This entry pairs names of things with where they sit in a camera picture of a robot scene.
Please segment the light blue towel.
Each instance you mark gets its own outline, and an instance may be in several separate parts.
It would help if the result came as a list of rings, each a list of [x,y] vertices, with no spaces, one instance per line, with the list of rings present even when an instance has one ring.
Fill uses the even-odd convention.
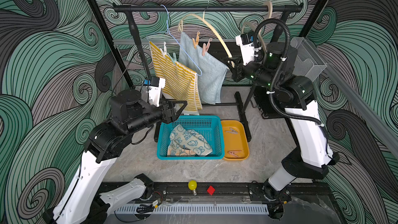
[[[192,39],[186,33],[181,32],[181,36],[187,39],[189,46],[188,48],[193,52],[192,58],[203,71],[203,76],[198,76],[198,90],[201,102],[206,104],[220,104],[221,89],[227,74],[228,67],[210,55],[208,52],[203,57],[202,47],[200,47],[200,45],[198,45],[197,49],[195,49]],[[196,70],[194,65],[185,56],[182,50],[179,52],[178,61],[191,70]]]

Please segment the bunny pattern towel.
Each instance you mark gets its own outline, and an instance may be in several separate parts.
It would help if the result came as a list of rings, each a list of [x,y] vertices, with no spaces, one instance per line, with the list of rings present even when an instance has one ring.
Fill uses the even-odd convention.
[[[212,152],[211,145],[195,130],[186,130],[179,124],[170,133],[169,157],[206,157]]]

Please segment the cream plastic hanger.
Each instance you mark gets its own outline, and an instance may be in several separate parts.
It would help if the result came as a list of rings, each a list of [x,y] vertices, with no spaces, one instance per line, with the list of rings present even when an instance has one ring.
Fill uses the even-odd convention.
[[[207,0],[207,5],[206,7],[203,9],[202,15],[199,16],[196,13],[188,13],[185,16],[182,17],[182,19],[180,20],[179,24],[178,24],[178,31],[182,32],[183,31],[183,25],[184,25],[184,21],[188,18],[188,17],[193,17],[199,21],[201,21],[203,24],[205,24],[205,26],[211,30],[211,32],[214,34],[214,36],[217,38],[217,40],[219,40],[219,42],[223,45],[223,47],[225,48],[228,57],[232,57],[230,54],[230,51],[228,49],[228,47],[225,44],[225,41],[223,40],[223,38],[221,37],[221,35],[218,33],[218,31],[205,19],[205,14],[206,11],[209,9],[210,7],[210,1]]]

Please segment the pink wooden hanger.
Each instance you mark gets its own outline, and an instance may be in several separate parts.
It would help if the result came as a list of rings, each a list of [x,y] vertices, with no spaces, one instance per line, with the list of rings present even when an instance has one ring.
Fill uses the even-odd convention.
[[[270,18],[272,17],[272,14],[273,14],[273,3],[272,3],[272,1],[271,1],[271,0],[265,1],[265,2],[263,3],[263,6],[267,6],[267,8],[268,8],[268,15],[267,15],[266,19],[270,19]],[[240,34],[243,34],[243,33],[244,33],[245,27],[250,27],[253,31],[256,29],[256,28],[255,28],[255,25],[254,25],[253,23],[251,23],[250,21],[245,21],[245,22],[243,23],[243,25],[242,25]],[[263,28],[260,30],[259,34],[258,34],[258,38],[259,38],[260,43],[261,43],[262,51],[265,51],[265,50],[266,50],[266,44],[265,44],[265,41],[264,41],[264,39],[263,39],[263,37],[262,37],[262,31],[264,31],[264,29],[265,29],[265,27],[263,27]]]

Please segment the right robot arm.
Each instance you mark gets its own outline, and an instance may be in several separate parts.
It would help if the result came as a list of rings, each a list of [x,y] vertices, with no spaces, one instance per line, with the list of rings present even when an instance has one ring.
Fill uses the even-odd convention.
[[[262,46],[258,34],[267,24],[280,27],[285,41]],[[329,166],[336,165],[340,156],[330,148],[327,130],[319,119],[313,82],[293,74],[297,49],[291,46],[288,26],[280,19],[266,19],[254,31],[237,36],[236,43],[241,56],[221,60],[231,71],[232,79],[239,82],[246,78],[253,85],[264,87],[272,109],[290,120],[298,141],[278,170],[264,182],[265,197],[278,199],[297,178],[325,178]]]

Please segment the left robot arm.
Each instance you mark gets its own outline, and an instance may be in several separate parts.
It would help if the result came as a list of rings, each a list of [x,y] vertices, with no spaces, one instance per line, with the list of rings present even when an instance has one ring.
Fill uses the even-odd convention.
[[[154,182],[145,174],[109,192],[99,194],[98,189],[123,150],[133,144],[136,132],[158,122],[176,121],[186,106],[186,101],[167,99],[161,99],[159,106],[150,105],[135,89],[112,97],[110,117],[89,134],[79,169],[60,203],[43,214],[45,223],[104,223],[111,213],[128,202],[150,199]]]

